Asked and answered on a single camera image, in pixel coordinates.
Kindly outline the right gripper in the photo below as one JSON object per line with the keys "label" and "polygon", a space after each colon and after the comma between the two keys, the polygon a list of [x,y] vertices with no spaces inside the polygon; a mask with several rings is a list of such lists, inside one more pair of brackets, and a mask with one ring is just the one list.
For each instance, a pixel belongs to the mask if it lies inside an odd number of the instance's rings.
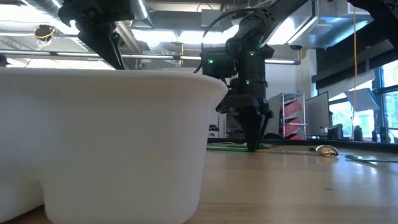
{"label": "right gripper", "polygon": [[[237,117],[236,120],[242,127],[249,152],[259,149],[267,124],[270,118],[274,117],[274,113],[265,99],[259,99],[250,94],[233,93],[232,91],[227,92],[216,107],[216,111]],[[260,116],[265,116],[261,128]]]}

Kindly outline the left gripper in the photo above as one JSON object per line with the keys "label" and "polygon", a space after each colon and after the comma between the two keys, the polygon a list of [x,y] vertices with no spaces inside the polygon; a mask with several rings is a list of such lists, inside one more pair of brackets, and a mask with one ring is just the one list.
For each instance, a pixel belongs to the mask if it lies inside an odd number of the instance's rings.
{"label": "left gripper", "polygon": [[112,26],[89,26],[133,20],[131,1],[64,0],[58,16],[68,27],[75,21],[75,27],[80,31],[78,38],[113,68],[125,69],[118,47],[120,35]]}

